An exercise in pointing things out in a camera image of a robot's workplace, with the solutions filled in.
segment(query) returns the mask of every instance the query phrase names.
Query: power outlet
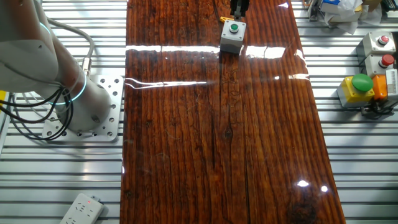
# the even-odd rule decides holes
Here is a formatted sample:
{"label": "power outlet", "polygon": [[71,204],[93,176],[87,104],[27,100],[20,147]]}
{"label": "power outlet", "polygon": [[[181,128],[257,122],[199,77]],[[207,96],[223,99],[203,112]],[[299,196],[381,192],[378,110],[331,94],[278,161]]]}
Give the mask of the power outlet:
{"label": "power outlet", "polygon": [[94,224],[103,209],[103,204],[79,194],[60,224]]}

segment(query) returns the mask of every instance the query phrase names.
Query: white box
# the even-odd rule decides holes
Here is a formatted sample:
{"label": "white box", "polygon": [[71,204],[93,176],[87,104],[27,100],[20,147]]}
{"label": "white box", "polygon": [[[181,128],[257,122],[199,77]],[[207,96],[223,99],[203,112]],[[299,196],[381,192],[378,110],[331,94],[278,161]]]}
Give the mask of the white box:
{"label": "white box", "polygon": [[398,72],[396,69],[386,70],[387,99],[398,101]]}
{"label": "white box", "polygon": [[370,55],[364,61],[364,65],[361,66],[365,69],[361,72],[365,73],[373,78],[375,75],[385,75],[387,69],[392,69],[393,65],[388,66],[387,68],[382,68],[379,65],[379,61],[381,60],[383,55]]}
{"label": "white box", "polygon": [[323,0],[320,10],[322,12],[328,12],[332,14],[338,14],[337,5],[340,3],[339,0]]}
{"label": "white box", "polygon": [[[237,25],[236,32],[231,31],[231,26]],[[220,50],[239,54],[243,45],[244,33],[246,31],[246,24],[237,21],[225,21],[223,33],[221,34]]]}
{"label": "white box", "polygon": [[[379,38],[381,36],[386,36],[389,38],[389,42],[386,45],[379,43]],[[370,32],[365,35],[363,40],[356,47],[356,53],[358,54],[359,64],[370,56],[373,55],[393,55],[396,52],[396,45],[394,42],[394,37],[390,32]]]}

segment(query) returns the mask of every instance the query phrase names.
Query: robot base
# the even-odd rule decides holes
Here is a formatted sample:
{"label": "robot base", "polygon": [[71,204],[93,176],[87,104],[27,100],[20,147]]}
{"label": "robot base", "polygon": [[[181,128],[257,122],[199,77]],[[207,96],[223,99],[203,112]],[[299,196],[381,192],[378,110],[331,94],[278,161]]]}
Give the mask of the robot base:
{"label": "robot base", "polygon": [[[118,139],[120,109],[123,96],[123,77],[107,75],[91,75],[94,83],[101,85],[111,97],[111,110],[108,117],[97,128],[91,131],[82,131],[75,133],[67,129],[59,138],[51,141],[57,144],[67,143],[99,143],[115,142]],[[43,129],[43,137],[56,133],[62,127],[60,121],[46,120]]]}

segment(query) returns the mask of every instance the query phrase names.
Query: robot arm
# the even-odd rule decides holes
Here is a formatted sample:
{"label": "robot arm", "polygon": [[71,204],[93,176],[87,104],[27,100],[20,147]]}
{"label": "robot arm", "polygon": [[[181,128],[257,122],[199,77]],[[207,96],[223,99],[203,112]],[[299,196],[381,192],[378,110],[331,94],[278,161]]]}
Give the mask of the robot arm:
{"label": "robot arm", "polygon": [[231,0],[231,15],[239,21],[241,17],[246,16],[249,9],[250,0]]}
{"label": "robot arm", "polygon": [[[60,86],[69,91],[69,102],[74,105],[70,130],[89,131],[106,120],[111,108],[108,92],[85,75],[57,39],[40,3],[0,1],[0,90],[35,91],[48,99]],[[63,97],[50,102],[56,105],[61,122],[67,123]]]}

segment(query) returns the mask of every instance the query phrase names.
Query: metal slotted table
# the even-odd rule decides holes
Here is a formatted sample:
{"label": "metal slotted table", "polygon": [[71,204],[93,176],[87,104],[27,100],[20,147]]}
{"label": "metal slotted table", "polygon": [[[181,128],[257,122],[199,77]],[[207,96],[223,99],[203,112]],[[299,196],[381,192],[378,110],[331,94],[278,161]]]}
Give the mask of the metal slotted table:
{"label": "metal slotted table", "polygon": [[[49,17],[93,36],[92,74],[125,74],[126,1],[50,0],[43,7]],[[398,223],[398,115],[363,119],[343,111],[335,92],[343,77],[359,72],[354,48],[362,37],[374,30],[398,31],[398,13],[389,12],[379,27],[363,24],[349,35],[309,22],[301,1],[289,7],[294,9],[347,223]],[[85,39],[57,27],[54,32],[76,58],[84,57]],[[22,114],[36,118],[32,111]],[[38,134],[42,126],[32,125]],[[0,223],[59,223],[79,193],[104,202],[102,223],[119,223],[122,133],[123,121],[115,143],[40,146],[11,126],[0,161]]]}

